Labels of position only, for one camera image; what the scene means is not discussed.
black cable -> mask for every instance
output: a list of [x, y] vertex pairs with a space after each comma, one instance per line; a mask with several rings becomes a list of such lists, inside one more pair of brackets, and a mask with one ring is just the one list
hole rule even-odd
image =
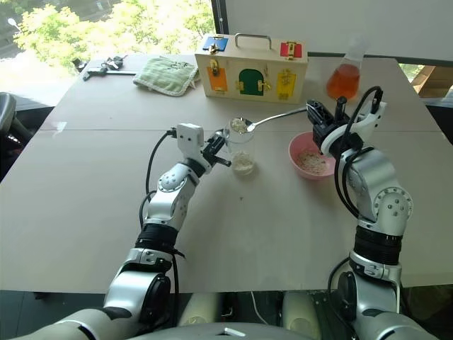
[[343, 193], [340, 190], [340, 183], [338, 181], [338, 172], [340, 168], [340, 159], [337, 159], [335, 162], [335, 169], [333, 170], [333, 179], [335, 180], [335, 189], [337, 191], [338, 197], [340, 198], [343, 205], [349, 210], [349, 212], [355, 217], [359, 217], [359, 212], [357, 208], [349, 205], [347, 200], [344, 198]]
[[359, 157], [360, 155], [366, 154], [367, 152], [369, 152], [373, 149], [374, 149], [373, 147], [365, 147], [364, 149], [361, 149], [361, 150], [357, 151], [356, 153], [354, 153], [352, 156], [349, 156], [346, 159], [346, 163], [345, 163], [345, 166], [343, 167], [343, 172], [341, 175], [341, 184], [343, 187], [343, 193], [345, 195], [345, 199], [348, 202], [348, 204], [357, 211], [357, 217], [358, 217], [359, 210], [355, 207], [355, 204], [352, 202], [352, 200], [349, 196], [346, 176], [348, 175], [348, 171], [349, 171], [350, 167], [352, 166], [352, 163], [355, 161], [355, 159], [357, 157]]
[[156, 193], [155, 190], [149, 191], [147, 195], [143, 198], [142, 203], [140, 203], [140, 208], [139, 208], [139, 221], [140, 221], [140, 229], [143, 229], [143, 207], [149, 196], [151, 196], [153, 193]]
[[156, 324], [153, 328], [151, 328], [151, 332], [154, 332], [156, 329], [162, 327], [162, 326], [165, 325], [168, 321], [170, 321], [170, 317], [167, 317], [167, 318], [164, 319], [162, 322], [159, 322], [158, 324]]
[[400, 296], [401, 296], [401, 304], [404, 308], [404, 312], [405, 312], [406, 316], [413, 319], [413, 314], [412, 314], [411, 310], [409, 309], [409, 302], [408, 302], [406, 296], [404, 295], [404, 287], [403, 287], [402, 283], [399, 284], [399, 291], [400, 291]]
[[149, 158], [148, 169], [147, 169], [147, 179], [145, 181], [145, 191], [147, 192], [147, 195], [149, 194], [149, 179], [151, 177], [151, 166], [153, 165], [154, 156], [156, 155], [159, 145], [164, 141], [164, 139], [166, 139], [167, 136], [170, 136], [170, 135], [172, 135], [171, 131], [167, 131], [164, 133], [164, 135], [161, 137], [161, 139], [156, 143], [156, 145], [154, 145], [153, 152], [151, 153], [151, 156]]
[[[365, 100], [368, 98], [368, 96], [371, 93], [373, 93], [375, 91], [380, 91], [380, 90], [381, 90], [381, 88], [379, 86], [373, 86], [373, 87], [369, 88], [363, 94], [362, 99], [360, 99], [360, 102], [358, 103], [357, 107], [354, 110], [354, 113], [352, 114], [351, 118], [348, 121], [348, 124], [346, 125], [345, 133], [341, 137], [340, 153], [343, 152], [346, 140], [347, 140], [347, 138], [349, 137], [349, 134], [350, 134], [350, 130], [351, 130], [352, 124], [357, 119], [357, 116], [358, 116], [358, 114], [360, 112], [360, 109], [363, 106], [363, 103], [365, 102]], [[336, 160], [335, 169], [334, 169], [334, 172], [333, 172], [333, 177], [335, 179], [335, 189], [337, 191], [338, 197], [340, 197], [340, 199], [341, 199], [341, 202], [343, 202], [343, 205], [350, 211], [351, 214], [353, 214], [355, 217], [359, 217], [359, 212], [358, 212], [357, 208], [354, 206], [354, 204], [352, 204], [352, 205], [350, 204], [350, 203], [352, 203], [352, 201], [350, 199], [348, 201], [344, 197], [344, 195], [343, 195], [343, 193], [342, 193], [342, 191], [340, 189], [340, 183], [339, 183], [339, 180], [338, 180], [338, 175], [339, 175], [339, 170], [340, 170], [340, 159], [341, 159], [341, 154], [338, 156], [338, 159]]]
[[176, 262], [176, 256], [173, 254], [171, 259], [173, 264], [173, 278], [175, 283], [175, 296], [173, 300], [173, 327], [178, 326], [178, 313], [179, 313], [179, 277], [178, 277], [178, 263]]
[[333, 310], [333, 313], [335, 314], [335, 316], [337, 317], [338, 320], [340, 320], [340, 322], [347, 328], [349, 329], [352, 334], [355, 336], [355, 338], [358, 340], [358, 336], [357, 334], [355, 333], [355, 330], [353, 329], [353, 327], [348, 324], [346, 322], [346, 320], [343, 319], [343, 317], [340, 315], [340, 313], [338, 313], [337, 309], [335, 308], [335, 306], [333, 305], [332, 303], [332, 299], [331, 299], [331, 294], [332, 294], [332, 280], [333, 280], [333, 277], [335, 275], [335, 273], [338, 271], [338, 269], [340, 269], [346, 262], [349, 261], [349, 256], [345, 259], [343, 259], [339, 264], [337, 264], [335, 266], [335, 268], [332, 269], [331, 273], [329, 274], [328, 276], [328, 281], [327, 281], [327, 300], [328, 300], [328, 303], [330, 304], [332, 310]]

metal handle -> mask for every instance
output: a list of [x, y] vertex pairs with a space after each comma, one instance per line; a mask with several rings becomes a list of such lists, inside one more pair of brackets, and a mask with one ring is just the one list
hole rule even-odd
[[288, 111], [286, 113], [282, 113], [281, 115], [273, 115], [272, 117], [267, 117], [266, 119], [263, 119], [263, 120], [260, 120], [259, 122], [256, 122], [255, 126], [263, 124], [263, 123], [266, 123], [266, 122], [268, 122], [269, 120], [272, 120], [272, 119], [286, 117], [287, 115], [294, 115], [295, 113], [305, 112], [305, 111], [306, 111], [306, 107], [303, 107], [303, 108], [297, 108], [296, 110]]
[[260, 38], [260, 39], [267, 39], [269, 41], [269, 50], [272, 49], [272, 40], [270, 39], [269, 35], [256, 35], [256, 34], [245, 34], [245, 33], [237, 33], [234, 35], [234, 44], [236, 47], [238, 46], [238, 38], [239, 37], [250, 37], [250, 38]]

white table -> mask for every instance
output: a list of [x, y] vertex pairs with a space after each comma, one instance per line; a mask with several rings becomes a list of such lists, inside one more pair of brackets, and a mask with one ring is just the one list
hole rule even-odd
[[[310, 61], [323, 70], [321, 62]], [[396, 65], [391, 60], [376, 63], [390, 69]], [[384, 78], [384, 69], [377, 76]], [[453, 149], [403, 83], [403, 75], [386, 74], [393, 79], [387, 83], [395, 86], [371, 142], [392, 160], [415, 202], [403, 238], [403, 284], [451, 283], [448, 193], [453, 191]], [[205, 98], [201, 88], [169, 98], [127, 89], [124, 81], [112, 76], [76, 84], [46, 122], [67, 121], [67, 128], [60, 133], [39, 131], [0, 185], [1, 289], [104, 293], [139, 232], [147, 161], [162, 131], [185, 121], [207, 127], [208, 135], [236, 116], [235, 109], [254, 119], [288, 107], [270, 104], [263, 112], [267, 106], [261, 103]], [[109, 108], [117, 110], [111, 120], [104, 119], [108, 110], [98, 102], [106, 89], [93, 92], [96, 96], [86, 92], [79, 111], [72, 107], [76, 90], [97, 84], [94, 91], [110, 83], [111, 91], [126, 86], [124, 98], [112, 97], [116, 104]], [[401, 96], [410, 112], [395, 110], [403, 107]], [[120, 110], [129, 97], [131, 109]], [[322, 90], [314, 95], [320, 97], [324, 101]], [[88, 102], [98, 104], [89, 110]], [[152, 103], [154, 114], [146, 115]], [[253, 112], [253, 105], [262, 111]], [[180, 111], [165, 115], [166, 107]], [[395, 126], [385, 123], [388, 120]], [[289, 141], [310, 129], [302, 115], [264, 125], [256, 133], [254, 175], [239, 179], [217, 165], [202, 177], [176, 245], [187, 256], [178, 260], [182, 292], [326, 287], [328, 272], [353, 246], [356, 224], [336, 197], [331, 178], [305, 181], [289, 163]], [[178, 160], [176, 141], [166, 140], [151, 183]]]
[[[194, 62], [192, 56], [179, 59]], [[125, 59], [126, 70], [138, 70], [147, 60], [143, 55]], [[335, 101], [325, 92], [325, 84], [338, 65], [339, 58], [312, 57], [304, 82], [303, 101], [316, 99], [328, 108]], [[92, 62], [89, 66], [98, 66]], [[389, 106], [381, 131], [439, 131], [428, 110], [409, 86], [407, 78], [394, 59], [365, 59], [362, 65], [360, 90], [380, 85]], [[356, 102], [350, 104], [350, 112]], [[182, 97], [169, 97], [146, 89], [138, 89], [130, 76], [81, 78], [50, 113], [43, 130], [54, 130], [58, 122], [67, 122], [67, 130], [167, 130], [182, 121], [203, 126], [207, 130], [222, 128], [229, 119], [243, 116], [257, 121], [269, 115], [296, 108], [292, 104], [234, 101], [208, 98], [200, 83]], [[305, 117], [289, 117], [260, 127], [261, 131], [302, 131]]]

blue latch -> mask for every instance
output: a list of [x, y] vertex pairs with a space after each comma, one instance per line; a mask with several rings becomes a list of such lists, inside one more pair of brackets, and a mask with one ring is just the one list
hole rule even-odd
[[223, 52], [225, 51], [225, 47], [227, 46], [228, 38], [223, 37], [208, 37], [205, 42], [205, 46], [203, 46], [203, 50], [212, 49], [211, 46], [215, 45], [215, 50]]

white wall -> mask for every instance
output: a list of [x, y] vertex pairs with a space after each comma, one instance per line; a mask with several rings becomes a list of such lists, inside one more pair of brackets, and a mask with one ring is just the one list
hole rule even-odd
[[226, 0], [230, 34], [305, 40], [345, 52], [364, 33], [367, 54], [453, 61], [453, 0]]

